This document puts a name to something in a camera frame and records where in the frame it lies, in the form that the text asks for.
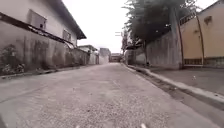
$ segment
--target window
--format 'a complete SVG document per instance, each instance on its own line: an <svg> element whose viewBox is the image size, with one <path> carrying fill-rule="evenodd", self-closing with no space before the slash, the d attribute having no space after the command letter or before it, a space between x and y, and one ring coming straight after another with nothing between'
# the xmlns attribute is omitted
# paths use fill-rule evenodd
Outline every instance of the window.
<svg viewBox="0 0 224 128"><path fill-rule="evenodd" d="M36 12L30 10L30 13L29 13L29 24L36 27L36 28L39 28L39 29L42 29L42 30L45 30L46 29L46 19L44 17L42 17L41 15L37 14Z"/></svg>
<svg viewBox="0 0 224 128"><path fill-rule="evenodd" d="M64 30L63 31L63 39L66 40L66 41L71 42L71 34Z"/></svg>

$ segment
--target roof eave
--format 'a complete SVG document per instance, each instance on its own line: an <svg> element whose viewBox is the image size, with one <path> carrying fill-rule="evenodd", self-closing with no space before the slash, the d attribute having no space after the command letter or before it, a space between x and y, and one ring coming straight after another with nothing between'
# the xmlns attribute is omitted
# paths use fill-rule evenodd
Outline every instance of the roof eave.
<svg viewBox="0 0 224 128"><path fill-rule="evenodd" d="M65 4L62 2L62 0L49 0L49 2L59 11L62 16L64 16L68 20L68 24L72 27L72 31L75 32L78 40L87 38L71 13L66 8Z"/></svg>

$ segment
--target street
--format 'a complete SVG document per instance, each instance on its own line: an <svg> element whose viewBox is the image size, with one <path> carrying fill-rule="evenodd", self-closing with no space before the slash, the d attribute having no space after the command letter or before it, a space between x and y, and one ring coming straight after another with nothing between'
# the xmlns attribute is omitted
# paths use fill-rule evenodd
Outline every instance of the street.
<svg viewBox="0 0 224 128"><path fill-rule="evenodd" d="M7 128L219 128L116 63L2 82L0 117Z"/></svg>

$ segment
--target overcast sky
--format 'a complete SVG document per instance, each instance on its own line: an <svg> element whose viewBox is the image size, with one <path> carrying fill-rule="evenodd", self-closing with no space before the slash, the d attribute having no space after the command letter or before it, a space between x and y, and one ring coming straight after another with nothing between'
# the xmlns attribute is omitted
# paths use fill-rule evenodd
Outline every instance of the overcast sky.
<svg viewBox="0 0 224 128"><path fill-rule="evenodd" d="M82 31L86 40L78 41L78 45L91 44L96 48L106 47L111 52L120 52L121 32L127 10L121 7L127 0L63 0ZM205 8L217 0L198 0L197 4Z"/></svg>

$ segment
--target vegetation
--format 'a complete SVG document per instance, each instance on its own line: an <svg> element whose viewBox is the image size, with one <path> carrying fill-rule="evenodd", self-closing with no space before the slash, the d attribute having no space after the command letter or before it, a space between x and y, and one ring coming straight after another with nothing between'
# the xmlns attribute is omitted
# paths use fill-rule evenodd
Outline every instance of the vegetation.
<svg viewBox="0 0 224 128"><path fill-rule="evenodd" d="M184 17L195 10L196 0L128 0L124 8L129 17L126 28L131 32L133 43L139 39L149 43L170 30L170 9L178 10Z"/></svg>

